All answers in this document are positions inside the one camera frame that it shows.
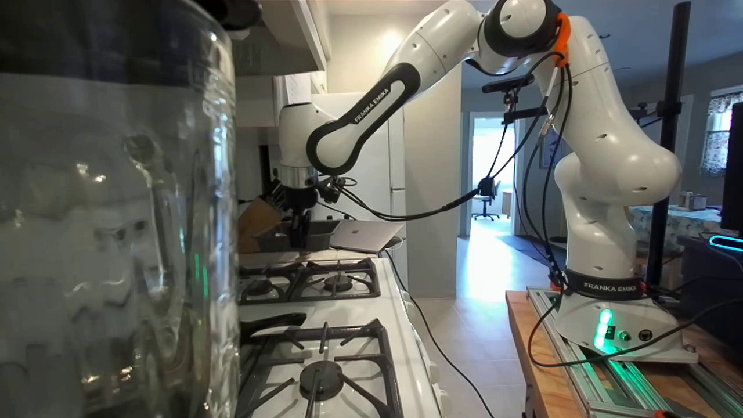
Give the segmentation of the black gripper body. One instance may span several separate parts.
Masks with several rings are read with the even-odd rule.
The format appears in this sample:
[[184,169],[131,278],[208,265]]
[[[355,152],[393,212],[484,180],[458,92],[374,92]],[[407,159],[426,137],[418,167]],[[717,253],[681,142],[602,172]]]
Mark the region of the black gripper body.
[[290,188],[280,180],[272,183],[270,202],[284,212],[306,212],[318,202],[318,194],[313,188]]

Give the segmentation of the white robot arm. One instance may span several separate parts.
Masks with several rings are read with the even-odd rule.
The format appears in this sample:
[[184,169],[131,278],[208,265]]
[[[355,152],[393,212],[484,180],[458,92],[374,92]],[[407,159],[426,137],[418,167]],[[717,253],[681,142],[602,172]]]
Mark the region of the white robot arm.
[[497,0],[484,11],[469,0],[445,0],[343,112],[330,113],[313,102],[284,107],[280,180],[304,188],[315,173],[351,172],[382,122],[460,65],[489,78],[482,90],[502,94],[508,115],[517,112],[520,87],[539,90],[539,112],[567,142],[554,167],[567,215],[567,274],[628,281],[635,257],[628,212],[668,196],[681,163],[623,104],[592,23],[553,0]]

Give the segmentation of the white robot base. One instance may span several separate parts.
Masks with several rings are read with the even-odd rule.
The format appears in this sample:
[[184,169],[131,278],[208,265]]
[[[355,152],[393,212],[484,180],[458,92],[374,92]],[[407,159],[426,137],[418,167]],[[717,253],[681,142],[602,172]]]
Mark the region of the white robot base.
[[568,344],[628,361],[694,364],[681,323],[657,306],[641,278],[567,274],[568,293],[554,314],[554,329]]

